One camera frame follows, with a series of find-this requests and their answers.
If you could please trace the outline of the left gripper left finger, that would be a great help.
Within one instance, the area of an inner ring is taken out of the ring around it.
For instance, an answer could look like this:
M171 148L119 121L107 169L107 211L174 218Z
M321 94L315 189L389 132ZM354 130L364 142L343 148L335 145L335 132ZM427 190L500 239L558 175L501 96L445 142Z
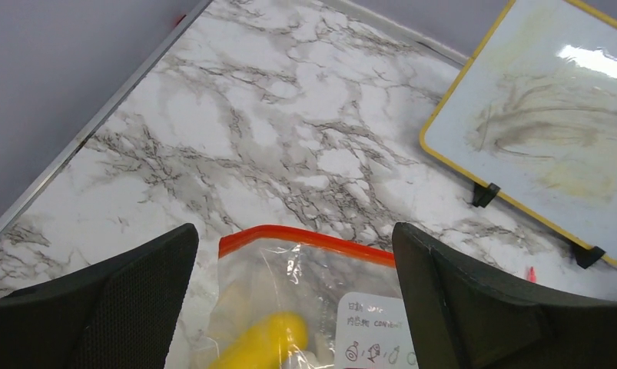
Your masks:
M0 368L163 368L198 245L183 224L0 298Z

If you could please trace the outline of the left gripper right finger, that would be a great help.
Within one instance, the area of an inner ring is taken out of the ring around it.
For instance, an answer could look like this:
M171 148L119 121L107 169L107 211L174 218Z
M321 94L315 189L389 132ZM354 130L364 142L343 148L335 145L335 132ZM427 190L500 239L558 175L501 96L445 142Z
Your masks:
M399 222L393 256L421 368L617 368L617 302L526 281Z

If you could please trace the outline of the clear orange-zip plastic bag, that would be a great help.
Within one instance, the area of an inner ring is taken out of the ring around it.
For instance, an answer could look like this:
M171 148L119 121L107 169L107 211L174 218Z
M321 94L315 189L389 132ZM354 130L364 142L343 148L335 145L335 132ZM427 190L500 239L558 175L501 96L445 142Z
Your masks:
M309 343L279 368L415 368L394 256L325 234L261 225L220 239L217 303L193 368L269 314L307 323Z

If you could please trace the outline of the yellow banana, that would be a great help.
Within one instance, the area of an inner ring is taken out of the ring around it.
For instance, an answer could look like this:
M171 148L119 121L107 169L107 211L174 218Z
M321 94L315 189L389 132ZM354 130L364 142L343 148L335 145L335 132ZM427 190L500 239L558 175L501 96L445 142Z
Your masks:
M248 328L208 367L279 368L289 356L306 349L309 340L307 323L299 314L269 314Z

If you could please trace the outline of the yellow-framed whiteboard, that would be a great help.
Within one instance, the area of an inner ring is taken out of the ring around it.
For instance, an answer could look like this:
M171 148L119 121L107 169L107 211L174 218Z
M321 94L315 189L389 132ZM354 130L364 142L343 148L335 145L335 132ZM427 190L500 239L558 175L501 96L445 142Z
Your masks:
M617 265L617 19L582 1L511 1L436 106L420 145Z

